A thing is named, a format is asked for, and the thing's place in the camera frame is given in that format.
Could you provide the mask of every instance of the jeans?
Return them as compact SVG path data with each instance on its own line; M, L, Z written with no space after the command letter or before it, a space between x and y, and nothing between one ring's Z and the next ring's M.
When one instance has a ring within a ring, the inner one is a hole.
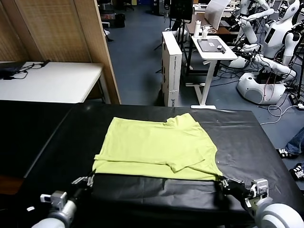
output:
M304 151L304 128L287 143L285 150L294 155L299 155Z

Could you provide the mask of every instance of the black tablecloth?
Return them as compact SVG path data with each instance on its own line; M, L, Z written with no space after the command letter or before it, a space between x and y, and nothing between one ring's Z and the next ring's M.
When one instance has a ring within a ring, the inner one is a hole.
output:
M226 177L244 180L246 185L252 179L265 178L275 201L304 212L300 190L252 112L97 103L77 104L68 114L20 190L24 206L35 204L34 199L38 200L41 193L67 190L71 181L86 175L113 117L164 122L184 113L190 113L216 144L218 167ZM210 181L112 174L98 174L94 181L90 203L81 209L82 215L90 215L84 218L85 227L95 227L113 215L117 219L112 222L158 218L199 222L203 219L223 224L222 219L226 223L248 219L233 197L228 199L229 209L228 204L219 201L214 182Z
M71 107L0 101L0 174L24 177Z

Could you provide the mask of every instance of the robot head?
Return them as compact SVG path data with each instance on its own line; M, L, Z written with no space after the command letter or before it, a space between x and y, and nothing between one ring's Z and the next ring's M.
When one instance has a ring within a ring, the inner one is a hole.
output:
M292 18L299 8L299 0L284 0L279 8L279 20Z

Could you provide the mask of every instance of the person's leg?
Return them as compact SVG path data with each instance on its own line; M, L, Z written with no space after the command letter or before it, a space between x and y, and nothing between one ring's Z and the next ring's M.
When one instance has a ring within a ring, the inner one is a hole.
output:
M281 158L295 158L304 150L304 128L296 134L286 145L285 148L276 151Z
M290 169L289 172L292 175L293 179L296 181L304 180L304 162L297 163L293 169Z
M299 155L304 149L304 128L296 134L286 145L285 150L291 154Z

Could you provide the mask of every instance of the t-shirt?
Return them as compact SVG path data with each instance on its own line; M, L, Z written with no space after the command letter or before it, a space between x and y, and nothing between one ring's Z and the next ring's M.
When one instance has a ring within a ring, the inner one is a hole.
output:
M190 114L167 122L114 118L99 154L96 173L215 180L217 148Z

